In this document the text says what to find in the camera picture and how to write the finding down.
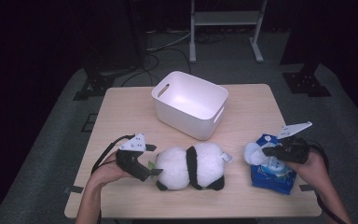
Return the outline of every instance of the bin handle cutout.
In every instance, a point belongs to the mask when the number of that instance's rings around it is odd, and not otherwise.
[[[217,114],[216,118],[214,119],[213,123],[216,123],[217,119],[220,117],[220,115],[223,113],[223,110],[225,110],[224,107],[220,109],[220,112]]]
[[[158,92],[157,97],[161,96],[162,93],[164,93],[168,88],[170,87],[170,84],[165,85],[161,91]]]

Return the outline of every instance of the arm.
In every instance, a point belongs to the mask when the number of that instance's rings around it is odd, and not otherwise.
[[[131,175],[121,170],[115,161],[116,152],[106,158],[103,164],[89,178],[77,212],[76,224],[96,223],[101,211],[101,191],[103,187],[122,177],[131,177]]]
[[[301,178],[313,186],[321,197],[324,205],[336,216],[346,223],[352,223],[331,179],[325,169],[324,159],[317,153],[311,151],[308,160],[304,164],[287,162]],[[328,223],[336,223],[334,219],[326,216]]]

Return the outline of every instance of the white plastic bin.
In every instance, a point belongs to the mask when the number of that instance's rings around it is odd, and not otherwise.
[[[228,91],[204,79],[172,72],[152,90],[152,96],[159,120],[205,141],[223,117]]]

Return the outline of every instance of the white metal stand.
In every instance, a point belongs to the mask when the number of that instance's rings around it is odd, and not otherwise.
[[[264,62],[257,39],[268,0],[263,0],[259,11],[229,11],[229,12],[196,12],[195,0],[191,0],[191,27],[190,27],[190,62],[196,61],[196,26],[203,25],[255,25],[255,34],[249,38],[255,58],[258,63]]]

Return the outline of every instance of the stuffed animal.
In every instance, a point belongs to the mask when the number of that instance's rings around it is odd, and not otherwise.
[[[184,189],[189,183],[195,189],[220,190],[225,186],[225,161],[232,158],[215,143],[198,143],[188,150],[170,147],[156,158],[156,169],[162,169],[156,185],[160,190]]]

